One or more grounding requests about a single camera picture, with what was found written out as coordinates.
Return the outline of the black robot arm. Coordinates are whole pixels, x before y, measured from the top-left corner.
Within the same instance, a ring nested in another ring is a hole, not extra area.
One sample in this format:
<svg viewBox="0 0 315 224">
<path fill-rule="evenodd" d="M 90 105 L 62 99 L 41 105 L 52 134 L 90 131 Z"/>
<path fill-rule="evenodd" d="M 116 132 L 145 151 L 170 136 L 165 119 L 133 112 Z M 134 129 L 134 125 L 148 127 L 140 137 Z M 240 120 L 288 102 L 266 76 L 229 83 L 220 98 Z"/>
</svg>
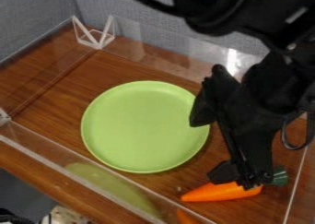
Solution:
<svg viewBox="0 0 315 224">
<path fill-rule="evenodd" d="M 230 155 L 209 171 L 212 183 L 244 189 L 273 180 L 272 141 L 306 117 L 305 141 L 315 140 L 315 0 L 136 0 L 184 19 L 212 36 L 240 32 L 257 38 L 269 52 L 241 78 L 221 65 L 201 83 L 189 124 L 217 124 Z"/>
</svg>

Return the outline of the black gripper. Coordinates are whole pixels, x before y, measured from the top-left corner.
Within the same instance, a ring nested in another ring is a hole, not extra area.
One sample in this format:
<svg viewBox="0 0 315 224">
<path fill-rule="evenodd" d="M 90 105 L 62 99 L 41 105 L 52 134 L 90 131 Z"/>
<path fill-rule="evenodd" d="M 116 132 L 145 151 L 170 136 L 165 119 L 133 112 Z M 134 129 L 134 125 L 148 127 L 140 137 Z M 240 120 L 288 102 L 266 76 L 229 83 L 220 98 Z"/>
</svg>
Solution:
<svg viewBox="0 0 315 224">
<path fill-rule="evenodd" d="M 315 55 L 268 53 L 241 80 L 214 65 L 189 112 L 192 127 L 206 124 L 218 125 L 230 155 L 206 173 L 210 183 L 270 183 L 274 137 L 288 150 L 315 141 Z"/>
</svg>

